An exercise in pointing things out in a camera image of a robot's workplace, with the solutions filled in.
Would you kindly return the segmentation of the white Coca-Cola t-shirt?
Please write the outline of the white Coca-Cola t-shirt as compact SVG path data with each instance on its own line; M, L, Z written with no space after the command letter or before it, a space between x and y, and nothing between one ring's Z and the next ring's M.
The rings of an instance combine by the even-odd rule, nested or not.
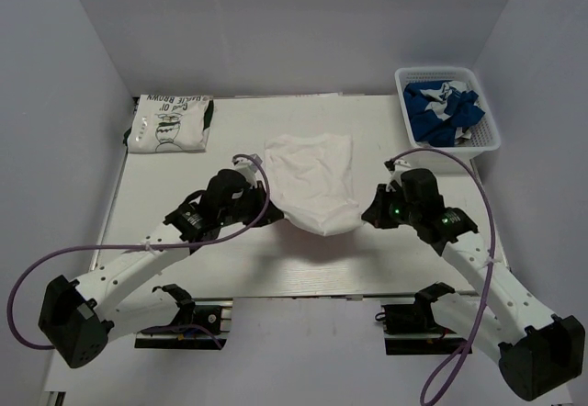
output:
M280 135L266 141L264 156L272 202L294 226L327 237L362 225L350 135Z

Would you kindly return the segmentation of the blue and white t-shirt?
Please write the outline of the blue and white t-shirt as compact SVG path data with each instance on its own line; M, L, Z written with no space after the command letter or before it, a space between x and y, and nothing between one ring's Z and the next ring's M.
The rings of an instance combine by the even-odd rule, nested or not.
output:
M408 83L402 97L414 139L436 148L455 147L485 116L479 95L455 80Z

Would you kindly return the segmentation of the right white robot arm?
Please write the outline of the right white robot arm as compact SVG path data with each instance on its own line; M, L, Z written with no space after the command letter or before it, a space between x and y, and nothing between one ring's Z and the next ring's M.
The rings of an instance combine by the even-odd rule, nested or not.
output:
M433 173L394 168L362 216L377 229L402 225L453 266L478 292L473 302L438 282L414 296L405 320L425 331L445 327L468 338L499 368L522 400L535 400L582 373L585 329L536 299L502 262L486 250L478 226L462 210L446 206Z

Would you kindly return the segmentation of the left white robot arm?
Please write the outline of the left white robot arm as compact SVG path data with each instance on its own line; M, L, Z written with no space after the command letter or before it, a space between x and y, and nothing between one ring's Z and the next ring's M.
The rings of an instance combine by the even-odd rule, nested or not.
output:
M223 242L222 229L238 224L245 233L282 218L264 170L222 169L140 242L118 246L111 262L73 279L55 277L43 297L40 330L70 368L89 364L125 335L193 330L193 300L177 284L154 286L140 305L130 295L197 250Z

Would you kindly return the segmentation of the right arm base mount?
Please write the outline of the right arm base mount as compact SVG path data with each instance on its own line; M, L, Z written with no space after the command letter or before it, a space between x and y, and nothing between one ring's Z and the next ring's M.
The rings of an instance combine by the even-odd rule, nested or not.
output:
M412 304L383 305L375 315L383 327L386 355L451 355L466 340L436 323L427 323Z

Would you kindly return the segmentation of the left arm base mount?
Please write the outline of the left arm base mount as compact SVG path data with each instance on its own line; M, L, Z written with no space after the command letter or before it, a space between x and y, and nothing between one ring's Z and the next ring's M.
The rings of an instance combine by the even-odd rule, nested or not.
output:
M176 317L170 327L137 333L134 347L150 350L220 351L232 327L230 299L196 299L190 320Z

